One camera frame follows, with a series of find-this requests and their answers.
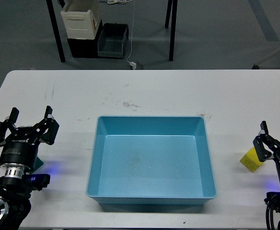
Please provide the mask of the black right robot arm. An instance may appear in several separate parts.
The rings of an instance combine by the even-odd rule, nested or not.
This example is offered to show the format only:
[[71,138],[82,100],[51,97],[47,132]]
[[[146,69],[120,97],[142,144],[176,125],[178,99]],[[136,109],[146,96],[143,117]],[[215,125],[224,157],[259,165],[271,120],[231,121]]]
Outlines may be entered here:
[[[268,133],[266,121],[262,121],[260,127],[259,134],[253,140],[258,160],[275,162],[280,183],[280,142]],[[267,192],[264,202],[267,206],[265,213],[267,229],[280,230],[280,192]]]

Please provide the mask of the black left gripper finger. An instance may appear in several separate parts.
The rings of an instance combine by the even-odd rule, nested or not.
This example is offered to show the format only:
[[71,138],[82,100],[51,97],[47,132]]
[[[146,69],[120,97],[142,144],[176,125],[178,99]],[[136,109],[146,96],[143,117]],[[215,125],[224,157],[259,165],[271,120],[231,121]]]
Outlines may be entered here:
[[3,122],[0,122],[0,146],[4,146],[6,143],[6,132],[10,131],[11,134],[16,132],[15,122],[18,118],[19,110],[16,107],[12,108],[10,115],[5,118]]
[[37,140],[40,143],[53,145],[58,133],[59,124],[52,115],[53,109],[51,106],[46,107],[44,118],[34,125],[34,133],[37,135]]

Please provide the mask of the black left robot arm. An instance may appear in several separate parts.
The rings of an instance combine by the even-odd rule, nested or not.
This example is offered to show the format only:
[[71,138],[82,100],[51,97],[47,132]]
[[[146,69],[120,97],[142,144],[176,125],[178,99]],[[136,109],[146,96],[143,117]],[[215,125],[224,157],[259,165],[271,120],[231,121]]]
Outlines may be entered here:
[[43,165],[38,157],[39,145],[53,145],[59,129],[52,111],[47,106],[40,122],[16,127],[19,110],[14,107],[0,122],[0,168],[5,170],[0,177],[0,230],[17,230],[31,210],[31,193],[50,183],[49,174],[34,172]]

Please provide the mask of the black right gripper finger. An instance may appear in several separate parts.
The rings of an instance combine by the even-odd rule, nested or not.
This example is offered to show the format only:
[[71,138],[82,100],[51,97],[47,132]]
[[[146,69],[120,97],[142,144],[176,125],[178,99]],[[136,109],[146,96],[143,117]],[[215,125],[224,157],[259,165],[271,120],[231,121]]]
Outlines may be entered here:
[[253,140],[253,145],[260,162],[274,159],[280,162],[280,141],[268,133],[266,121],[260,124],[260,132]]

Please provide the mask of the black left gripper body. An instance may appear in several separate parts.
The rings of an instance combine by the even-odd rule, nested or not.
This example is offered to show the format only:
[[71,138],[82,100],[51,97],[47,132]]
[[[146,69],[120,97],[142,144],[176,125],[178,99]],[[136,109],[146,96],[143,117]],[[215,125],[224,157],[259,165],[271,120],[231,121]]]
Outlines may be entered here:
[[40,133],[30,127],[21,127],[14,130],[8,137],[0,140],[2,152],[0,167],[9,164],[22,165],[26,171],[33,171],[37,161]]

